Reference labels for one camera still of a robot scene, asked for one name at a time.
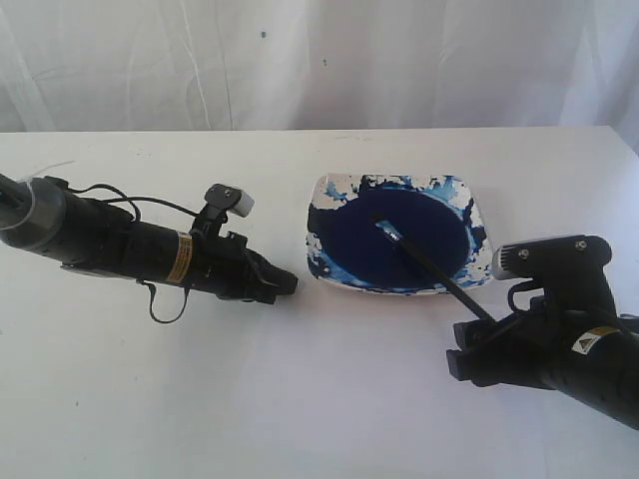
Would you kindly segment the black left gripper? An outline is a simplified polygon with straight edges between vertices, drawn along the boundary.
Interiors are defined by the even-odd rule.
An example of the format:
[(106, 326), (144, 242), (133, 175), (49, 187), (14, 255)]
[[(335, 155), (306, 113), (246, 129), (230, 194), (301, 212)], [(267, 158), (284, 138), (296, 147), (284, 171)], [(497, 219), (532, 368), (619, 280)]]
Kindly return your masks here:
[(187, 285), (191, 289), (214, 294), (222, 300), (263, 304), (274, 304), (279, 294), (296, 292), (298, 278), (247, 248), (245, 237), (230, 234), (225, 238), (217, 235), (205, 238), (196, 230), (190, 234), (194, 253)]

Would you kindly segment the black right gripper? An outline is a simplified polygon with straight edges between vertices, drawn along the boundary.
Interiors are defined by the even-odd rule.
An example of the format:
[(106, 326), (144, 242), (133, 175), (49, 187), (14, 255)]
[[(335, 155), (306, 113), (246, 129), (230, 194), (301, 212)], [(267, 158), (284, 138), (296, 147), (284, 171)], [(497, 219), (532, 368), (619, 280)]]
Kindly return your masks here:
[(496, 384), (534, 389), (577, 389), (574, 352), (579, 310), (556, 308), (540, 297), (533, 310), (512, 312), (499, 321), (474, 320), (453, 325), (459, 349), (481, 349), (495, 342), (492, 363), (481, 355), (448, 349), (450, 375), (477, 387)]

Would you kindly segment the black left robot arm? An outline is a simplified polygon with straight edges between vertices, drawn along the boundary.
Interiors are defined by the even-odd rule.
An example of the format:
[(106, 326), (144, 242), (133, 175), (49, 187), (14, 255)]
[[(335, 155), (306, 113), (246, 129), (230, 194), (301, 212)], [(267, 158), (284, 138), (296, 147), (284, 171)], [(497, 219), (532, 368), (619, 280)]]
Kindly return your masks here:
[(244, 191), (209, 187), (187, 232), (146, 223), (138, 209), (126, 211), (118, 202), (134, 198), (121, 191), (111, 200), (89, 198), (54, 177), (2, 177), (1, 240), (77, 273), (161, 283), (222, 300), (273, 304), (295, 293), (293, 273), (250, 249), (246, 237), (220, 234), (230, 214), (251, 211)]

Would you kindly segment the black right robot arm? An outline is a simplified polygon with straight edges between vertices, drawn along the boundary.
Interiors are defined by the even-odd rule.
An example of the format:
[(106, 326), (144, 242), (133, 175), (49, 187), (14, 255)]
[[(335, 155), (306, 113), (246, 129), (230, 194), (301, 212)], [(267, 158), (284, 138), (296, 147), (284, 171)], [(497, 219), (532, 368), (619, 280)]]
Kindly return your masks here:
[(477, 387), (554, 390), (638, 428), (638, 333), (602, 307), (553, 309), (541, 296), (494, 323), (453, 326), (450, 375)]

